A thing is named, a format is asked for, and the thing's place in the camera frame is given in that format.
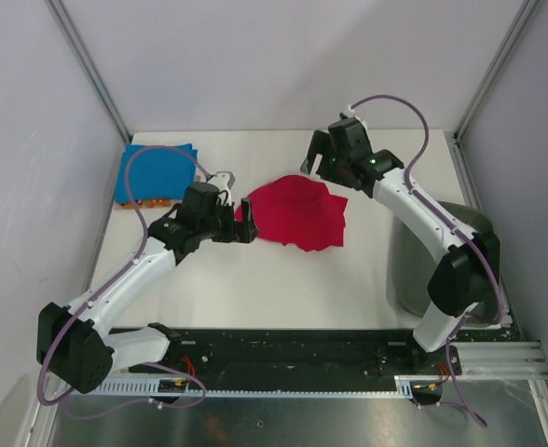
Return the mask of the red t shirt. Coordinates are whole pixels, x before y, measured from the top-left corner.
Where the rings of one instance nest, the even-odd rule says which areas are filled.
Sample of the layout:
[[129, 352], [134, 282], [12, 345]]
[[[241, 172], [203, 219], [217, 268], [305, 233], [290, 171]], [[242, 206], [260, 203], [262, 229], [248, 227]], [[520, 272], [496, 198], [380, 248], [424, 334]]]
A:
[[348, 200], [332, 194], [323, 182], [286, 175], [248, 198], [260, 239], [305, 252], [344, 245]]

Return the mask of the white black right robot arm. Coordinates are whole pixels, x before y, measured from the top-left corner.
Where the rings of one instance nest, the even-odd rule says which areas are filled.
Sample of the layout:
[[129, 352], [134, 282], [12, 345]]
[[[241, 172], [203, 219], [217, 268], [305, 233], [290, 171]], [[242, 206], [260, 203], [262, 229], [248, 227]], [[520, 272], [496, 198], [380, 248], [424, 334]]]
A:
[[405, 350], [407, 366], [428, 373], [465, 317], [498, 292], [500, 241], [477, 232], [418, 187], [404, 163], [374, 151], [360, 118], [344, 117], [313, 132], [301, 165], [305, 174], [366, 194], [385, 206], [418, 238], [436, 263], [427, 290], [431, 302]]

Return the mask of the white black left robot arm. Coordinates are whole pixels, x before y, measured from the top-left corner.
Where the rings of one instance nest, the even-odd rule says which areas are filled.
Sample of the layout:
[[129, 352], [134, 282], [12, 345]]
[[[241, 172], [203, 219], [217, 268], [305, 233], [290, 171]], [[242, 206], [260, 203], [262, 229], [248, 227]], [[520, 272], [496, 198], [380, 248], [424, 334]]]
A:
[[234, 204], [226, 184], [192, 183], [173, 211], [153, 221], [141, 246], [116, 272], [68, 305], [50, 303], [38, 317], [37, 360], [70, 388], [87, 394], [112, 372], [152, 363], [175, 370], [179, 335], [160, 323], [113, 331], [119, 318], [155, 281], [171, 272], [205, 240], [251, 243], [258, 235], [248, 197]]

